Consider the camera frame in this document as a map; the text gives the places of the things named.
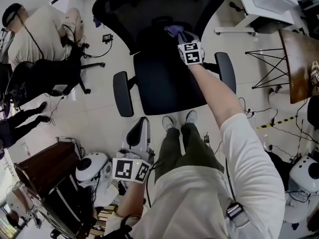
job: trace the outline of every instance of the caution tape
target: caution tape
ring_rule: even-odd
[[[263,129],[263,128],[271,127],[271,126],[274,126],[274,125],[279,125],[279,124],[282,124],[284,122],[287,122],[287,121],[290,121],[290,120],[294,120],[295,118],[297,118],[297,116],[293,116],[293,117],[290,117],[288,119],[284,119],[284,120],[275,122],[274,124],[261,125],[261,126],[257,127],[257,129]]]

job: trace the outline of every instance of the black metal frame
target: black metal frame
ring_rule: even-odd
[[[267,87],[272,87],[272,86],[277,86],[277,85],[286,85],[286,84],[289,84],[289,82],[287,82],[287,83],[280,83],[280,84],[273,84],[273,85],[267,85],[267,86],[265,86],[265,84],[270,83],[271,81],[274,81],[274,80],[276,80],[276,79],[278,79],[278,78],[280,78],[280,77],[282,77],[282,76],[284,76],[284,75],[287,75],[287,76],[288,76],[288,73],[285,73],[284,71],[280,70],[280,69],[277,67],[283,60],[286,60],[286,56],[284,56],[284,57],[281,58],[281,57],[276,57],[276,56],[270,56],[270,55],[267,55],[267,54],[256,53],[256,52],[259,52],[259,51],[271,51],[271,50],[283,50],[283,48],[281,48],[281,49],[267,49],[267,50],[253,50],[253,51],[246,51],[246,52],[245,52],[245,54],[249,54],[249,55],[251,55],[251,56],[253,56],[253,57],[255,57],[255,58],[258,58],[258,59],[260,59],[261,61],[264,61],[266,64],[271,65],[271,66],[273,67],[273,68],[270,70],[269,73],[267,73],[255,86],[252,87],[252,89],[267,88]],[[278,58],[278,59],[279,59],[279,62],[278,62],[276,65],[273,65],[273,64],[267,62],[266,60],[264,60],[264,59],[262,59],[262,58],[260,58],[260,57],[258,57],[258,56],[255,56],[255,55],[263,55],[263,56],[265,56],[265,57]],[[278,76],[278,77],[276,77],[276,78],[273,78],[273,79],[271,79],[271,80],[269,80],[269,81],[266,81],[266,82],[264,82],[264,83],[261,83],[274,69],[277,69],[278,71],[282,72],[283,74],[282,74],[281,76]]]

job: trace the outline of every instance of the chair seat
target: chair seat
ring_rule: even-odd
[[[134,56],[134,67],[146,115],[169,114],[206,104],[177,48],[165,50],[165,55],[142,51]]]

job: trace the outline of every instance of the sneaker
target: sneaker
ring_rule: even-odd
[[[45,123],[49,123],[51,121],[51,119],[48,116],[38,116],[36,119],[40,122]]]
[[[164,116],[162,124],[166,131],[172,127],[175,127],[174,121],[169,116]]]
[[[43,111],[45,110],[45,108],[47,108],[48,106],[48,103],[47,102],[43,102],[39,107],[38,107],[38,110],[39,110],[39,113],[43,113]]]
[[[279,92],[279,89],[282,89],[283,87],[279,84],[276,86],[276,89],[275,89],[275,93],[278,93]]]
[[[193,123],[195,124],[197,121],[197,112],[195,112],[194,110],[190,111],[187,116],[186,116],[186,122],[187,123]]]

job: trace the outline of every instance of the white floor tile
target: white floor tile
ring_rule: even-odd
[[[55,119],[56,126],[53,124],[41,123],[34,128],[29,134],[19,140],[15,146],[25,143],[31,155],[54,144],[56,136],[67,136],[76,138],[84,148],[90,149],[92,144],[92,135],[89,130],[89,124],[86,112],[65,115]]]
[[[51,109],[52,111],[56,109],[53,116],[56,118],[73,113],[84,112],[86,109],[83,95],[81,87],[77,85],[75,89],[63,99],[61,99],[61,97],[50,97]]]

